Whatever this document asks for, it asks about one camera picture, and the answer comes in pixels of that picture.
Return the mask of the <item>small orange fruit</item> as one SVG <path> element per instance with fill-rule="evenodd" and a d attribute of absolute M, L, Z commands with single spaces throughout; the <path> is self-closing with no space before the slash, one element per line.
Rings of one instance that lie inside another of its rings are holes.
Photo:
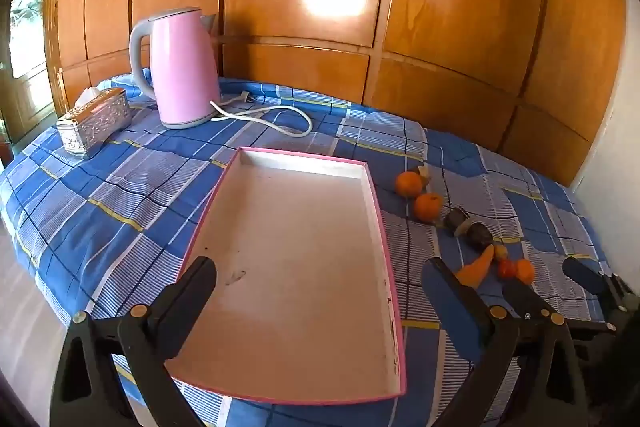
<path fill-rule="evenodd" d="M 528 259 L 518 259 L 514 262 L 515 277 L 525 285 L 532 285 L 536 277 L 536 270 Z"/>

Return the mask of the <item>small red tomato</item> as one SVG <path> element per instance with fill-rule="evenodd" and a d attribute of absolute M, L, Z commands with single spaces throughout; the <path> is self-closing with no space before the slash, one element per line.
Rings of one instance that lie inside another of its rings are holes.
<path fill-rule="evenodd" d="M 500 259 L 497 265 L 497 275 L 502 281 L 510 281 L 516 277 L 516 264 L 510 259 Z"/>

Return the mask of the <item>dark round fruit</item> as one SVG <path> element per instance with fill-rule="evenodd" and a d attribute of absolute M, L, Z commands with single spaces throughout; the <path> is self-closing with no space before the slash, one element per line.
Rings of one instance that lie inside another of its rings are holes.
<path fill-rule="evenodd" d="M 477 254 L 483 254 L 486 248 L 494 243 L 494 236 L 486 225 L 473 222 L 464 233 L 465 243 Z"/>

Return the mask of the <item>orange carrot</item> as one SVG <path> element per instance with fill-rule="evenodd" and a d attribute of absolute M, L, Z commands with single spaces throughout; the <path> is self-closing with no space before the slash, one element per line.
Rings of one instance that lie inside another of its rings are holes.
<path fill-rule="evenodd" d="M 491 263 L 495 258 L 495 246 L 490 244 L 469 265 L 463 267 L 456 273 L 457 280 L 463 285 L 473 289 L 480 287 L 480 284 L 486 279 L 489 273 Z"/>

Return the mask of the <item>dark cut wood block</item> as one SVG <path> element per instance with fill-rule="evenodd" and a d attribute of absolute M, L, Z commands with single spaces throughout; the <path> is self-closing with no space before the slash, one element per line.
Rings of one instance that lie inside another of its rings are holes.
<path fill-rule="evenodd" d="M 461 207 L 451 208 L 442 220 L 444 228 L 456 237 L 464 235 L 473 223 L 474 219 Z"/>

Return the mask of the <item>orange mandarin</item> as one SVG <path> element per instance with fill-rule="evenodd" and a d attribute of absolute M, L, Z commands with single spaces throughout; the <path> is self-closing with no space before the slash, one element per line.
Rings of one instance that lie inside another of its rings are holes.
<path fill-rule="evenodd" d="M 423 193 L 412 204 L 413 216 L 421 222 L 435 222 L 442 211 L 442 198 L 436 193 Z"/>
<path fill-rule="evenodd" d="M 406 199 L 415 199 L 422 194 L 423 179 L 415 171 L 399 173 L 395 179 L 395 192 Z"/>

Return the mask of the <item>tan cut wood block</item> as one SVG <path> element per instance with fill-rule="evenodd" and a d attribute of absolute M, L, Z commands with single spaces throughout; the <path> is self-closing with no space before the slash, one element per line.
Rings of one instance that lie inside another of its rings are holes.
<path fill-rule="evenodd" d="M 427 165 L 419 165 L 416 166 L 416 172 L 421 177 L 422 185 L 427 186 L 431 182 L 431 175 L 428 171 Z"/>

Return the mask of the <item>blue plaid tablecloth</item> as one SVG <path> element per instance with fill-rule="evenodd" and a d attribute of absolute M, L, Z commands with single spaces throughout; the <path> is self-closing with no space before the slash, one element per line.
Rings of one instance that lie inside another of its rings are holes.
<path fill-rule="evenodd" d="M 572 319 L 601 321 L 598 300 L 566 277 L 567 257 L 608 266 L 592 225 L 564 186 L 454 135 L 314 92 L 224 80 L 248 94 L 265 124 L 229 120 L 186 130 L 160 124 L 128 75 L 111 79 L 134 102 L 134 118 L 93 158 L 66 153 L 44 130 L 1 175 L 1 218 L 11 251 L 58 324 L 77 310 L 109 317 L 148 303 L 174 277 L 224 167 L 241 146 L 299 150 L 365 162 L 390 247 L 404 324 L 408 389 L 401 398 L 351 407 L 285 407 L 182 391 L 212 426 L 427 426 L 471 366 L 462 360 L 421 286 L 431 257 L 459 269 L 473 260 L 461 239 L 413 217 L 394 190 L 419 165 L 446 208 L 486 225 L 512 259 L 536 270 L 535 291 Z"/>

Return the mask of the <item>pink white shallow tray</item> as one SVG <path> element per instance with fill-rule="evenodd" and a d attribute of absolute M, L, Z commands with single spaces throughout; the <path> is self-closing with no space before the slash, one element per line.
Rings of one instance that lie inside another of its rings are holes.
<path fill-rule="evenodd" d="M 368 166 L 242 147 L 186 263 L 217 283 L 179 354 L 179 381 L 257 402 L 387 400 L 407 387 L 396 287 Z"/>

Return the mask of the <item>silver ornate tissue box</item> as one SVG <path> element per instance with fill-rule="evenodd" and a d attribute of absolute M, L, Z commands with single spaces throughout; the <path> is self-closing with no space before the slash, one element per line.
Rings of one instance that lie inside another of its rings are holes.
<path fill-rule="evenodd" d="M 88 88 L 75 105 L 58 118 L 56 129 L 64 150 L 70 155 L 88 158 L 110 136 L 131 124 L 132 112 L 122 88 Z"/>

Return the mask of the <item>pink electric kettle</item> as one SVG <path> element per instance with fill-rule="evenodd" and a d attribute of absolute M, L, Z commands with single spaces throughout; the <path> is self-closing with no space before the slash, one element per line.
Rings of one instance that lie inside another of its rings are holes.
<path fill-rule="evenodd" d="M 214 18 L 199 8 L 166 11 L 139 20 L 129 37 L 134 82 L 152 98 L 160 122 L 169 129 L 203 124 L 220 101 Z"/>

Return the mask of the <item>wooden wall cabinet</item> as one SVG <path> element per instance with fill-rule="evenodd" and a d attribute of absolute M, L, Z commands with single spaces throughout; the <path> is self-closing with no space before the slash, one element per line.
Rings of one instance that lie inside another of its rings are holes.
<path fill-rule="evenodd" d="M 55 101 L 129 67 L 142 18 L 197 6 L 230 78 L 362 103 L 570 183 L 596 142 L 626 0 L 53 0 Z"/>

